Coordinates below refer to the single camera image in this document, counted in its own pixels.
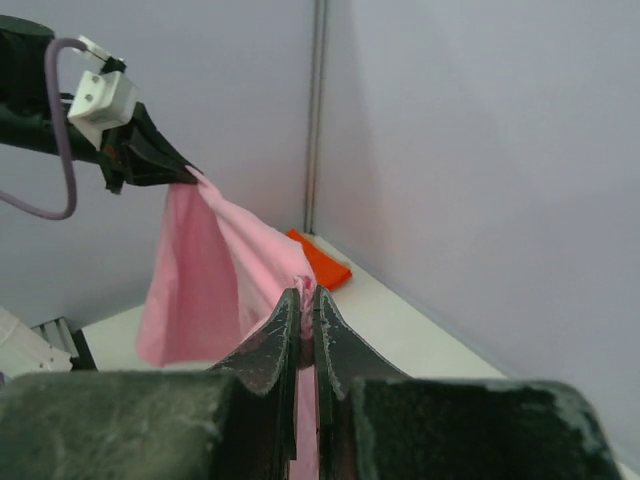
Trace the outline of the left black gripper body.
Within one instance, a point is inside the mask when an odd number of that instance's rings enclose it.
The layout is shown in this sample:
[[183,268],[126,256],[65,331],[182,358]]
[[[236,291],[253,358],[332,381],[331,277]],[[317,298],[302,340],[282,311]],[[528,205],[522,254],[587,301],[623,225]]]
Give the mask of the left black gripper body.
[[163,154],[160,132],[146,106],[137,102],[126,125],[107,130],[102,136],[100,168],[106,189],[118,195],[125,184],[163,185],[163,169],[156,164]]

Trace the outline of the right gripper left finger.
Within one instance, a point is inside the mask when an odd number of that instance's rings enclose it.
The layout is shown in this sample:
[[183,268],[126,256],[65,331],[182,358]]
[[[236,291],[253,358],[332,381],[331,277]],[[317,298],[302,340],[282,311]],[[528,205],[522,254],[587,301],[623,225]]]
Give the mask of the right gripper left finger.
[[5,479],[284,479],[300,296],[203,371],[28,374],[1,392]]

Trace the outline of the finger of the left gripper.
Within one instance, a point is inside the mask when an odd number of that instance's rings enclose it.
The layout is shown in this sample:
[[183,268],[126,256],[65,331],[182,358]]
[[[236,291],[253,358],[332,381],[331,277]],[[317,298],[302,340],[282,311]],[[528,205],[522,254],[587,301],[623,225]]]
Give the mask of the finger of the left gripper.
[[127,143],[127,183],[134,186],[196,184],[192,164],[180,154],[166,154],[144,139]]

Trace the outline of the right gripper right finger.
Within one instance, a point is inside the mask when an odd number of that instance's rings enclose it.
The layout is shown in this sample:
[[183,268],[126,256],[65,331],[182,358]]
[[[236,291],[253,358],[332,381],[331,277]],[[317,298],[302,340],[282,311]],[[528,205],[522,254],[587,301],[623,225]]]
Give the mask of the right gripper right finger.
[[323,479],[617,479],[590,403],[555,381],[419,379],[318,288],[313,307]]

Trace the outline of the pink t shirt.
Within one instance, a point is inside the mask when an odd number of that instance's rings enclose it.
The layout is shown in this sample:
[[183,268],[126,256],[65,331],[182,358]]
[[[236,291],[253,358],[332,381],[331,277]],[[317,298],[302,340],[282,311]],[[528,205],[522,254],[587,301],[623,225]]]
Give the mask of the pink t shirt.
[[284,290],[301,298],[294,479],[319,473],[313,367],[315,274],[302,245],[225,199],[198,170],[172,184],[136,349],[150,365],[218,361],[255,333]]

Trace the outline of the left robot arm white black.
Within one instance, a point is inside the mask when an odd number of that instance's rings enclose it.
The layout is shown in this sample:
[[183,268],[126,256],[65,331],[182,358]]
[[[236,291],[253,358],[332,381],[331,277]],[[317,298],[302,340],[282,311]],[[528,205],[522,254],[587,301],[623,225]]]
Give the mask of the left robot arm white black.
[[[1,18],[1,141],[55,155],[58,152],[45,73],[54,32],[41,24]],[[100,167],[106,187],[194,184],[194,166],[160,133],[123,59],[86,37],[81,56],[100,63],[82,73],[72,94],[60,96],[73,159]]]

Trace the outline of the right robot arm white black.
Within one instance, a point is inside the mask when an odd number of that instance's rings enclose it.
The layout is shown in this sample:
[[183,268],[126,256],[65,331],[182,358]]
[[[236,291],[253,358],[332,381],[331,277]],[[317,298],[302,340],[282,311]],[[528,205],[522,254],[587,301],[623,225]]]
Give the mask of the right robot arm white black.
[[[302,305],[292,289],[203,372],[82,370],[1,315],[5,479],[289,479]],[[318,289],[312,310],[315,479],[618,479],[591,405],[552,381],[412,378]]]

